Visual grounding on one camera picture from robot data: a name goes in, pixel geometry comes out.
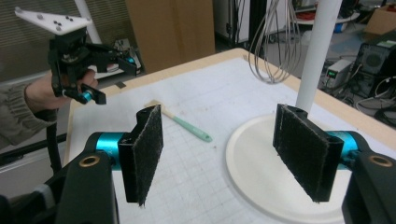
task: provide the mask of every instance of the sleeve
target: sleeve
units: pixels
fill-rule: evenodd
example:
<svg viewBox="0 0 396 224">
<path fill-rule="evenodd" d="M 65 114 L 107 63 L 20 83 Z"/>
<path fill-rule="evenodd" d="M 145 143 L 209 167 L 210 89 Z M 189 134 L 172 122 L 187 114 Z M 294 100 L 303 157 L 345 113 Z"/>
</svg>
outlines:
<svg viewBox="0 0 396 224">
<path fill-rule="evenodd" d="M 32 113 L 25 102 L 26 86 L 0 87 L 0 149 L 15 146 L 56 122 L 56 110 Z"/>
</svg>

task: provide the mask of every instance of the round white plate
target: round white plate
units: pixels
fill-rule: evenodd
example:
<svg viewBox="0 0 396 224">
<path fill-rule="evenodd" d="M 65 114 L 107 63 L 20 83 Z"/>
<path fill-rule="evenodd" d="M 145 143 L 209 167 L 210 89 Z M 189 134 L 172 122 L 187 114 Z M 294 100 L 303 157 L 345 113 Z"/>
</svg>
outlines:
<svg viewBox="0 0 396 224">
<path fill-rule="evenodd" d="M 341 204 L 350 172 L 337 171 L 328 203 L 312 202 L 277 155 L 274 128 L 275 115 L 270 115 L 250 120 L 233 133 L 226 164 L 234 186 L 259 210 L 284 222 L 344 222 Z"/>
</svg>

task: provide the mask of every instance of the gray floor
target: gray floor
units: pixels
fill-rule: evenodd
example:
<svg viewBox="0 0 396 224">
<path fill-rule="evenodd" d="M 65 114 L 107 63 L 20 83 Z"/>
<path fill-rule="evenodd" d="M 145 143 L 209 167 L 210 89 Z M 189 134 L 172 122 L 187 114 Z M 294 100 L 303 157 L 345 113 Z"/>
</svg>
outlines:
<svg viewBox="0 0 396 224">
<path fill-rule="evenodd" d="M 348 28 L 341 34 L 334 34 L 332 36 L 332 43 L 329 48 L 328 57 L 339 57 L 340 55 L 356 55 L 361 45 L 361 34 L 364 26 L 349 25 Z M 227 44 L 222 41 L 216 42 L 217 52 L 229 49 Z M 303 47 L 302 60 L 293 73 L 295 76 L 300 77 L 303 71 L 304 57 L 307 46 Z M 99 81 L 99 88 L 114 85 L 119 81 L 128 80 L 134 77 L 127 75 L 115 75 L 113 77 L 106 77 Z M 68 123 L 69 106 L 64 106 L 59 111 L 58 119 L 58 134 L 66 133 Z M 34 138 L 26 141 L 24 146 L 33 142 L 44 140 L 45 132 L 39 133 Z M 12 150 L 15 147 L 8 147 L 6 150 Z M 60 144 L 61 154 L 64 152 L 64 144 Z M 51 177 L 52 171 L 47 150 L 44 148 L 37 152 L 26 155 L 21 161 L 16 161 L 9 165 L 0 167 L 0 194 L 8 197 L 14 197 L 23 193 L 31 192 L 38 184 L 43 183 Z"/>
</svg>

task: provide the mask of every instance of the table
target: table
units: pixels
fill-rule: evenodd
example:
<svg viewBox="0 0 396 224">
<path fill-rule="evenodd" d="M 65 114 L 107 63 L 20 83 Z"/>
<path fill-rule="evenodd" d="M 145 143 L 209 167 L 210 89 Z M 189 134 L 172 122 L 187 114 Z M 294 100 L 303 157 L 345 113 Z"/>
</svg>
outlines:
<svg viewBox="0 0 396 224">
<path fill-rule="evenodd" d="M 164 149 L 145 209 L 124 200 L 120 172 L 113 172 L 121 223 L 281 223 L 258 210 L 233 187 L 224 151 L 232 133 L 277 103 L 293 105 L 300 81 L 260 83 L 248 68 L 248 52 L 232 49 L 103 89 L 108 105 L 70 106 L 65 162 L 77 156 L 92 132 L 129 132 L 134 114 L 152 98 L 212 135 L 205 143 L 163 118 Z M 260 68 L 265 71 L 263 61 Z M 396 132 L 317 91 L 310 118 L 337 130 L 361 133 L 375 151 L 396 158 Z"/>
</svg>

